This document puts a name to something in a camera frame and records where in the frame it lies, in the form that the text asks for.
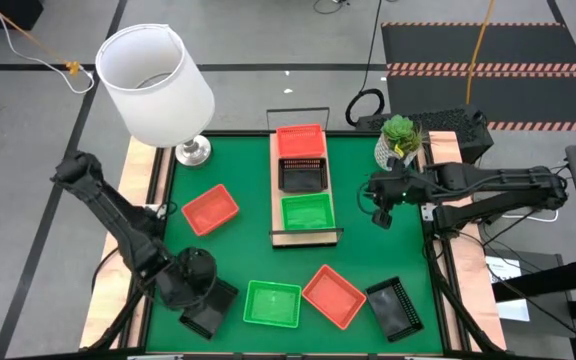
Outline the wooden tray board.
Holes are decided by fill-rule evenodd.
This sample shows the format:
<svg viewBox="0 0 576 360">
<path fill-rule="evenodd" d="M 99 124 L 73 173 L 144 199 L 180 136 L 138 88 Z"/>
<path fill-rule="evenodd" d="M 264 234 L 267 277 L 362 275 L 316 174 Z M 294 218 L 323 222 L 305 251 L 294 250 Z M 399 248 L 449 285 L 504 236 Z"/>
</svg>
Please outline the wooden tray board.
<svg viewBox="0 0 576 360">
<path fill-rule="evenodd" d="M 279 159 L 285 159 L 279 156 L 278 146 L 277 146 L 277 135 L 276 130 L 269 135 L 269 146 L 270 146 L 270 191 L 271 191 L 271 230 L 269 236 L 271 239 L 272 246 L 275 248 L 288 248 L 288 247 L 323 247 L 323 246 L 335 246 L 339 242 L 341 235 L 343 234 L 343 229 L 337 224 L 334 228 L 327 229 L 311 229 L 311 230 L 285 230 L 282 220 L 281 212 L 281 199 L 288 196 L 295 195 L 307 195 L 316 193 L 328 193 L 331 197 L 332 210 L 334 212 L 334 203 L 332 196 L 332 186 L 330 180 L 330 170 L 329 170 L 329 160 L 327 151 L 327 141 L 326 141 L 326 127 L 320 125 L 322 128 L 325 151 L 320 157 L 307 157 L 307 158 L 325 158 L 327 161 L 327 172 L 328 172 L 328 188 L 322 192 L 315 193 L 287 193 L 279 189 Z"/>
</svg>

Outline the succulent in white pot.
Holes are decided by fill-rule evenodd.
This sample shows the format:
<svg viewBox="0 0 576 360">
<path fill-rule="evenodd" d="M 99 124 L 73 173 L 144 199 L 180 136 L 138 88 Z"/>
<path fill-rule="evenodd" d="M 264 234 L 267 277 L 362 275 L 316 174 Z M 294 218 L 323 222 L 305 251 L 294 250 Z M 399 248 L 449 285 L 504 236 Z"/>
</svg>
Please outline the succulent in white pot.
<svg viewBox="0 0 576 360">
<path fill-rule="evenodd" d="M 385 171 L 391 170 L 388 165 L 390 158 L 401 160 L 405 166 L 408 166 L 417 156 L 423 142 L 424 134 L 412 120 L 395 115 L 385 121 L 381 127 L 381 134 L 374 149 L 375 160 Z M 396 144 L 404 151 L 403 157 L 394 152 Z"/>
</svg>

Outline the white paper sheet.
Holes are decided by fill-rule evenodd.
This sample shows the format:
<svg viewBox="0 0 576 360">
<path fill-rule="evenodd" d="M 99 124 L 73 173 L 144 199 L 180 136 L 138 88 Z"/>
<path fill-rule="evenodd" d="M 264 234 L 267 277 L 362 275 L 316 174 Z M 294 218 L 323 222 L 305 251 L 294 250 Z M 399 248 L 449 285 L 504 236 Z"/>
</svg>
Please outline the white paper sheet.
<svg viewBox="0 0 576 360">
<path fill-rule="evenodd" d="M 487 256 L 486 264 L 489 268 L 489 278 L 492 284 L 522 275 L 520 263 L 517 260 Z M 519 322 L 530 321 L 528 304 L 525 299 L 498 302 L 497 309 L 501 319 Z"/>
</svg>

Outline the green plastic slotted basket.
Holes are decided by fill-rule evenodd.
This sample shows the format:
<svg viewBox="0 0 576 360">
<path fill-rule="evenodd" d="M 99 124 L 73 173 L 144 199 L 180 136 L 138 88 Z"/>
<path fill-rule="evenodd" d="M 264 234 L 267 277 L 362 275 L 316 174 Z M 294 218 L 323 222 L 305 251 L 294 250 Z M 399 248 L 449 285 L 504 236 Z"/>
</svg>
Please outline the green plastic slotted basket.
<svg viewBox="0 0 576 360">
<path fill-rule="evenodd" d="M 281 199 L 285 230 L 327 229 L 336 226 L 328 193 L 288 196 Z"/>
<path fill-rule="evenodd" d="M 299 326 L 301 298 L 298 285 L 250 280 L 243 321 L 295 329 Z"/>
</svg>

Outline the silver lamp base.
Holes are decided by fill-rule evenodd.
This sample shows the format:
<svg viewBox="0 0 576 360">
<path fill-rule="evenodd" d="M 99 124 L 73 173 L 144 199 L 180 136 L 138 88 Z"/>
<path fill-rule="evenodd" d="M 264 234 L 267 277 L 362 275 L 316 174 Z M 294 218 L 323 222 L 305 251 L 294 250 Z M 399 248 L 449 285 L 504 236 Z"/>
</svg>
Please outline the silver lamp base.
<svg viewBox="0 0 576 360">
<path fill-rule="evenodd" d="M 177 161 L 187 167 L 202 165 L 210 158 L 211 153 L 211 143 L 202 135 L 175 147 Z"/>
</svg>

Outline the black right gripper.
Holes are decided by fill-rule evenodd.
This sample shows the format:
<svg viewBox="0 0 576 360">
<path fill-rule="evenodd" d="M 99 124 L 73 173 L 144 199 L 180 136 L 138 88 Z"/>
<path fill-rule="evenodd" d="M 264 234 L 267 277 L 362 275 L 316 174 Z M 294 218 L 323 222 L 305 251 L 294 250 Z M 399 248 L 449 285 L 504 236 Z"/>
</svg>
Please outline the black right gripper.
<svg viewBox="0 0 576 360">
<path fill-rule="evenodd" d="M 421 203 L 421 188 L 404 162 L 389 158 L 387 166 L 388 170 L 371 175 L 366 188 L 366 197 L 377 206 L 372 212 L 372 222 L 383 229 L 390 228 L 390 211 L 395 205 Z"/>
</svg>

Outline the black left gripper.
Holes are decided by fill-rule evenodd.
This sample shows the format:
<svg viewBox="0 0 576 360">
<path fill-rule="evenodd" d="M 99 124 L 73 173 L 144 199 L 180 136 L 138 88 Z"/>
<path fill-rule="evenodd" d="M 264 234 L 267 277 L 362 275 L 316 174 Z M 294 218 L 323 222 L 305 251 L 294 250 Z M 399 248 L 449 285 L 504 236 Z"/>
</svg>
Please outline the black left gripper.
<svg viewBox="0 0 576 360">
<path fill-rule="evenodd" d="M 204 300 L 217 279 L 215 258 L 205 249 L 188 247 L 159 273 L 159 293 L 170 309 L 194 306 Z"/>
</svg>

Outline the black floor box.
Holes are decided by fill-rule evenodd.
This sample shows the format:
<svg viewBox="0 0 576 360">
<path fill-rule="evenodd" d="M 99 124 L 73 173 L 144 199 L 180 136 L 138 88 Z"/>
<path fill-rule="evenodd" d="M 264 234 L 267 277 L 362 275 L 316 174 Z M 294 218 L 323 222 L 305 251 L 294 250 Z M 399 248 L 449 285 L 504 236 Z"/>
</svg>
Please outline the black floor box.
<svg viewBox="0 0 576 360">
<path fill-rule="evenodd" d="M 23 30 L 31 30 L 43 10 L 43 0 L 0 0 L 0 12 Z"/>
</svg>

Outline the orange plastic slotted basket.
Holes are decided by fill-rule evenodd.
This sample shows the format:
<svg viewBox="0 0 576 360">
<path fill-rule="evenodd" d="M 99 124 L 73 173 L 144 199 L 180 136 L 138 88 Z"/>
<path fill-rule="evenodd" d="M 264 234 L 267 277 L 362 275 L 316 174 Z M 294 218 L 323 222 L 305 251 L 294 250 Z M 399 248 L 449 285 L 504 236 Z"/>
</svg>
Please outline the orange plastic slotted basket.
<svg viewBox="0 0 576 360">
<path fill-rule="evenodd" d="M 282 158 L 320 157 L 325 151 L 319 124 L 279 127 L 276 135 L 279 156 Z"/>
<path fill-rule="evenodd" d="M 181 209 L 197 236 L 205 236 L 230 221 L 239 213 L 239 206 L 223 184 L 218 184 Z"/>
<path fill-rule="evenodd" d="M 346 330 L 366 296 L 327 264 L 302 290 L 302 297 L 341 330 Z"/>
</svg>

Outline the dark grey cabinet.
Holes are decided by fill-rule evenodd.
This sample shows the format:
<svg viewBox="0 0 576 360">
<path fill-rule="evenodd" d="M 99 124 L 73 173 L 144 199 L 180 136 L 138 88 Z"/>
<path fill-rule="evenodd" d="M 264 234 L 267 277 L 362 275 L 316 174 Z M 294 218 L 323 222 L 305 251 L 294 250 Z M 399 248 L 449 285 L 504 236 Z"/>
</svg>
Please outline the dark grey cabinet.
<svg viewBox="0 0 576 360">
<path fill-rule="evenodd" d="M 517 260 L 522 275 L 529 275 L 541 270 L 559 266 L 559 258 L 533 252 L 504 249 L 487 249 L 487 256 Z M 529 322 L 501 319 L 500 321 L 508 349 L 517 354 L 531 357 L 564 358 L 568 351 L 569 340 L 573 334 L 551 317 L 538 310 L 532 303 L 528 304 Z"/>
</svg>

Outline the wooden table side board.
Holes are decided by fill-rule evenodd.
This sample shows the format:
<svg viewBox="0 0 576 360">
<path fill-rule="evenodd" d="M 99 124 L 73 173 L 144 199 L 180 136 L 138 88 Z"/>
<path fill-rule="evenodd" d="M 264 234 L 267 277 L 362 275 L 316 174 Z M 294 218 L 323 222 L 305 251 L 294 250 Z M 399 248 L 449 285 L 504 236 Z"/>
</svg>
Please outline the wooden table side board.
<svg viewBox="0 0 576 360">
<path fill-rule="evenodd" d="M 156 208 L 163 201 L 171 156 L 169 149 L 156 149 L 132 138 L 117 187 L 119 193 L 134 205 Z M 129 297 L 131 274 L 121 257 L 111 253 L 116 247 L 113 236 L 107 234 L 102 252 L 106 262 L 97 273 L 81 347 L 88 347 L 101 337 Z"/>
<path fill-rule="evenodd" d="M 462 162 L 456 134 L 434 131 L 429 133 L 433 163 Z M 450 241 L 452 256 L 461 300 L 490 340 L 506 349 L 503 329 L 488 273 L 485 252 L 480 246 L 478 226 L 468 223 Z"/>
</svg>

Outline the white lamp shade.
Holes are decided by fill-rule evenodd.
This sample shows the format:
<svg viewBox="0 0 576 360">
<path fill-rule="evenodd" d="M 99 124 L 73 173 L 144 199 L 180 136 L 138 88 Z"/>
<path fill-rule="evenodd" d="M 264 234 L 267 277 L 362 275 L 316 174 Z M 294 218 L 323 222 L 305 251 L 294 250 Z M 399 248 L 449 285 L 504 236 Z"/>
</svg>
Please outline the white lamp shade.
<svg viewBox="0 0 576 360">
<path fill-rule="evenodd" d="M 108 38 L 96 72 L 129 133 L 153 147 L 192 140 L 212 120 L 214 94 L 167 24 L 138 24 Z"/>
</svg>

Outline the black plastic slotted basket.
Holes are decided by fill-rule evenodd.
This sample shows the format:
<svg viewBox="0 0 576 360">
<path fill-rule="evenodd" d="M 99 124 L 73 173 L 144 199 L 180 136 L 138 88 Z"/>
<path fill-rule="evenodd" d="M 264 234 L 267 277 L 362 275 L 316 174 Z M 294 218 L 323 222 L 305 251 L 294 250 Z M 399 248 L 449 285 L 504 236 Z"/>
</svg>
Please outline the black plastic slotted basket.
<svg viewBox="0 0 576 360">
<path fill-rule="evenodd" d="M 217 278 L 207 296 L 198 304 L 185 308 L 179 321 L 201 337 L 211 340 L 238 294 L 236 287 Z"/>
<path fill-rule="evenodd" d="M 424 329 L 399 277 L 365 289 L 367 300 L 388 342 L 396 342 Z"/>
<path fill-rule="evenodd" d="M 325 158 L 285 158 L 278 165 L 278 187 L 284 192 L 315 193 L 328 188 Z"/>
</svg>

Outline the black hazard-striped floor mat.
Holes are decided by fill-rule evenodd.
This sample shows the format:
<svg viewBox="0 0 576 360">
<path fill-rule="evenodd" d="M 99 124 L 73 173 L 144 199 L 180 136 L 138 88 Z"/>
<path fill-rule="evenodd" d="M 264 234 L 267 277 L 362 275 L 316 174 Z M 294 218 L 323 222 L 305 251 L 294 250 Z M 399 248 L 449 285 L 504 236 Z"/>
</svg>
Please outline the black hazard-striped floor mat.
<svg viewBox="0 0 576 360">
<path fill-rule="evenodd" d="M 390 108 L 470 105 L 494 130 L 576 131 L 576 44 L 557 22 L 385 22 Z"/>
</svg>

